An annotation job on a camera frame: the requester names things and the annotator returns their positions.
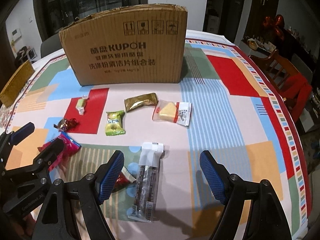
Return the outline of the pink blue snack packet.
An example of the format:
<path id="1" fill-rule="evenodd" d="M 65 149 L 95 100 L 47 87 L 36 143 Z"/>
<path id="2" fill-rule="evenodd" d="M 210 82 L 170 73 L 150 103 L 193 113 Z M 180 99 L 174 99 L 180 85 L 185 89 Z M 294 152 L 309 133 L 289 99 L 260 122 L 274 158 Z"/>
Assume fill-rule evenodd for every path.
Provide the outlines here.
<path id="1" fill-rule="evenodd" d="M 56 160 L 49 165 L 48 171 L 52 171 L 56 167 L 66 166 L 68 159 L 75 155 L 81 148 L 81 145 L 64 131 L 60 132 L 56 138 L 59 138 L 63 141 L 64 148 L 57 155 Z"/>

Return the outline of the red foil candy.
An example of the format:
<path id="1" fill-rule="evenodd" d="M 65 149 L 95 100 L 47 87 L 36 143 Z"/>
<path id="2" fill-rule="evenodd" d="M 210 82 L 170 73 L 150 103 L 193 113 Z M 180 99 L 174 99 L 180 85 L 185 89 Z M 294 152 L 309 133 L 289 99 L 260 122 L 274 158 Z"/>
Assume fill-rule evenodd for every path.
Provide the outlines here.
<path id="1" fill-rule="evenodd" d="M 53 124 L 54 128 L 58 129 L 59 131 L 67 132 L 70 129 L 75 128 L 79 123 L 75 118 L 72 119 L 61 119 L 58 124 Z"/>

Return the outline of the red white snack packet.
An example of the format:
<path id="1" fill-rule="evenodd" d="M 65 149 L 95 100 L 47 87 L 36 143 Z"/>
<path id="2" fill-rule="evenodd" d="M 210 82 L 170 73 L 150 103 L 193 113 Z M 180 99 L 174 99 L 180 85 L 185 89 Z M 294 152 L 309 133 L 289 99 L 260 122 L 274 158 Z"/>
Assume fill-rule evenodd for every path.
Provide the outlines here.
<path id="1" fill-rule="evenodd" d="M 130 184 L 133 184 L 136 181 L 135 176 L 133 176 L 128 169 L 123 166 L 121 169 L 121 173 L 119 174 L 116 183 L 114 185 L 112 192 L 117 192 L 125 187 L 127 187 Z"/>

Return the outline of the pale green candy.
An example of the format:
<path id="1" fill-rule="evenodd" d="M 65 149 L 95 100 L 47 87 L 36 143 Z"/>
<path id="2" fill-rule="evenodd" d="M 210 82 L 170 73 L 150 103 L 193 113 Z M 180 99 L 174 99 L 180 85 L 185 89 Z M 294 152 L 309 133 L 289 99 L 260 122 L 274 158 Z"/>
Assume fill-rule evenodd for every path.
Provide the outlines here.
<path id="1" fill-rule="evenodd" d="M 76 103 L 76 110 L 80 115 L 84 115 L 85 113 L 85 107 L 86 107 L 88 98 L 89 97 L 87 95 L 84 95 Z"/>

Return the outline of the green candy packet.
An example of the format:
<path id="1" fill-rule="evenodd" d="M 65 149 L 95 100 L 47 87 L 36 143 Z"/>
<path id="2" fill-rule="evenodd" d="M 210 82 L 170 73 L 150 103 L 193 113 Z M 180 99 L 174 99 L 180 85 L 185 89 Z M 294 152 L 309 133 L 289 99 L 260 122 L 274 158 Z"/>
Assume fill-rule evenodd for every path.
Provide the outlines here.
<path id="1" fill-rule="evenodd" d="M 107 136 L 124 135 L 125 129 L 123 129 L 122 119 L 125 111 L 106 112 L 106 114 L 107 123 L 105 126 L 105 134 Z"/>

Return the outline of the gold foil packet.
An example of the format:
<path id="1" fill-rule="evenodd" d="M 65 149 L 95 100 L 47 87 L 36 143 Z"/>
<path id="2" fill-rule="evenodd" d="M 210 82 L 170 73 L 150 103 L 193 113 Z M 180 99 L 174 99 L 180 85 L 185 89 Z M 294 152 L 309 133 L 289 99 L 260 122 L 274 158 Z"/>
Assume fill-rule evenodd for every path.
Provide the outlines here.
<path id="1" fill-rule="evenodd" d="M 156 106 L 158 98 L 155 93 L 142 94 L 124 100 L 125 111 L 130 112 L 143 106 Z"/>

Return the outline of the clear cheese cake packet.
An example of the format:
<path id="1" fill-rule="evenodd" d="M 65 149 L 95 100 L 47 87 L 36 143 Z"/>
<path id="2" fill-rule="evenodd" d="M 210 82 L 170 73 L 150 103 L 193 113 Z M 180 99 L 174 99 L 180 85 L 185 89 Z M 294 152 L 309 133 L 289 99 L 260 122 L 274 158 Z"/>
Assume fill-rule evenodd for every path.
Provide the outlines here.
<path id="1" fill-rule="evenodd" d="M 153 121 L 168 121 L 188 127 L 191 119 L 192 103 L 159 100 L 153 115 Z"/>

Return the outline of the woven wicker tissue box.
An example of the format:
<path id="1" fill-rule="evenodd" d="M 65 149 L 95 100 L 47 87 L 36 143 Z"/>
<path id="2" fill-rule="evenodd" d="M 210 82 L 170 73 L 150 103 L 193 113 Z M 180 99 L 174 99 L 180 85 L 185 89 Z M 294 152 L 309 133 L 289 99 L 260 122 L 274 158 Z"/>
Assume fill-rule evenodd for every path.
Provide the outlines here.
<path id="1" fill-rule="evenodd" d="M 0 100 L 5 107 L 10 107 L 15 102 L 20 91 L 34 72 L 35 70 L 29 60 L 21 64 L 14 72 L 1 91 Z"/>

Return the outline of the white shoe rack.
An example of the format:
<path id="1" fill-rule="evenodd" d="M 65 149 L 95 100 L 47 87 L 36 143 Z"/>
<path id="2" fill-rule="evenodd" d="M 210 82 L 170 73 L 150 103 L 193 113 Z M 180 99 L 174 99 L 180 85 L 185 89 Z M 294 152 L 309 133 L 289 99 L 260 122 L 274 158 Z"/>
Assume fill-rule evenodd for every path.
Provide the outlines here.
<path id="1" fill-rule="evenodd" d="M 30 61 L 31 63 L 36 62 L 37 54 L 34 48 L 23 46 L 16 55 L 15 64 L 20 66 L 25 61 Z"/>

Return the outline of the grey dining chair left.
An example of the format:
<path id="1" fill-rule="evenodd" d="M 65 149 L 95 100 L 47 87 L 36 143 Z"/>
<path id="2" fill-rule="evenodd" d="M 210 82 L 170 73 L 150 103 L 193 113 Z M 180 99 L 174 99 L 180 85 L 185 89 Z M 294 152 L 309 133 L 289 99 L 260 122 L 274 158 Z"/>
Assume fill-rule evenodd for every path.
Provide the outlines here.
<path id="1" fill-rule="evenodd" d="M 41 58 L 62 49 L 61 41 L 58 34 L 54 34 L 50 38 L 42 42 L 40 47 Z"/>

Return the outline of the colourful patterned tablecloth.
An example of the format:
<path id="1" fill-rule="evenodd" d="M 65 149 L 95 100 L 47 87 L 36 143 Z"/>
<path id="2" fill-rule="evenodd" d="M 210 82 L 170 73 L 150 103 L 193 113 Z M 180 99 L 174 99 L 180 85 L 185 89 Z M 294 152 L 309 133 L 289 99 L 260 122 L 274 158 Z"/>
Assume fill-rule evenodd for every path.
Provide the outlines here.
<path id="1" fill-rule="evenodd" d="M 81 179 L 107 162 L 115 150 L 125 166 L 138 172 L 145 142 L 164 145 L 154 221 L 130 220 L 135 187 L 127 186 L 104 202 L 102 211 L 116 239 L 208 239 L 222 205 L 201 171 L 199 158 L 211 152 L 228 172 L 242 179 L 271 182 L 282 204 L 293 239 L 307 231 L 311 211 L 308 173 L 295 124 L 282 97 L 257 66 L 225 38 L 189 31 L 185 42 L 185 74 L 179 83 L 133 83 L 82 87 L 63 52 L 33 64 L 35 73 L 16 102 L 1 108 L 1 127 L 15 131 L 28 122 L 35 131 L 15 146 L 7 163 L 32 163 L 38 147 L 58 134 L 53 124 L 75 118 L 70 135 L 81 149 L 66 166 L 52 170 L 53 179 Z M 188 127 L 153 121 L 153 108 L 126 113 L 124 135 L 107 136 L 106 112 L 124 109 L 124 100 L 155 93 L 161 100 L 192 103 Z M 89 98 L 84 115 L 77 101 Z"/>

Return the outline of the red wooden chair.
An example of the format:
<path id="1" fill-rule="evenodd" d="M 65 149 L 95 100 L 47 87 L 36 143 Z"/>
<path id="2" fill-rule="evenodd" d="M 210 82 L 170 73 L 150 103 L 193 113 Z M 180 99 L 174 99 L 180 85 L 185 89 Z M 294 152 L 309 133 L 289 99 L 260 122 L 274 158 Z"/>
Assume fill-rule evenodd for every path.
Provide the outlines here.
<path id="1" fill-rule="evenodd" d="M 255 55 L 249 58 L 283 98 L 292 120 L 297 122 L 312 92 L 306 77 L 287 58 L 280 56 L 278 50 L 265 58 Z"/>

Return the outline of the brown cardboard box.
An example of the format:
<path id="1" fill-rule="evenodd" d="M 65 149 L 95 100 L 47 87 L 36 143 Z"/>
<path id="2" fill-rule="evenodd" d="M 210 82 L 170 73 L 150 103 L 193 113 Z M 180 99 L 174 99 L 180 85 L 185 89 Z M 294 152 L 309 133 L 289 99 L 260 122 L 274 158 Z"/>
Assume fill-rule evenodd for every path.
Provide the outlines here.
<path id="1" fill-rule="evenodd" d="M 81 86 L 178 83 L 187 19 L 180 5 L 134 5 L 73 22 L 59 38 Z"/>

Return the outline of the white low cabinet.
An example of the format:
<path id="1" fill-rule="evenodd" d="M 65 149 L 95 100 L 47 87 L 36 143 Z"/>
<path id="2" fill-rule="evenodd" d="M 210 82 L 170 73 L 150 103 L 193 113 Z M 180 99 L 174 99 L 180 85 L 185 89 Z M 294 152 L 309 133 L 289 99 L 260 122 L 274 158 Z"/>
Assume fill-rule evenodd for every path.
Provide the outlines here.
<path id="1" fill-rule="evenodd" d="M 247 55 L 254 55 L 256 57 L 265 58 L 271 55 L 271 52 L 266 50 L 263 46 L 259 46 L 257 40 L 248 39 L 241 40 L 239 48 Z"/>

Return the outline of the white wall intercom panel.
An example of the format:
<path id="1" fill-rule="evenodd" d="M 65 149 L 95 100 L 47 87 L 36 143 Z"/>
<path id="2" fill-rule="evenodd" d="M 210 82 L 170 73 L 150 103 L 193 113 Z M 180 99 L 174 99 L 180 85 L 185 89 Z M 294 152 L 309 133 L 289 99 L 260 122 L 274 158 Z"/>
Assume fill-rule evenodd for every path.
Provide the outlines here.
<path id="1" fill-rule="evenodd" d="M 18 41 L 21 37 L 22 37 L 22 33 L 20 31 L 20 28 L 16 28 L 12 31 L 11 33 L 11 36 L 12 36 L 12 40 L 14 42 Z"/>

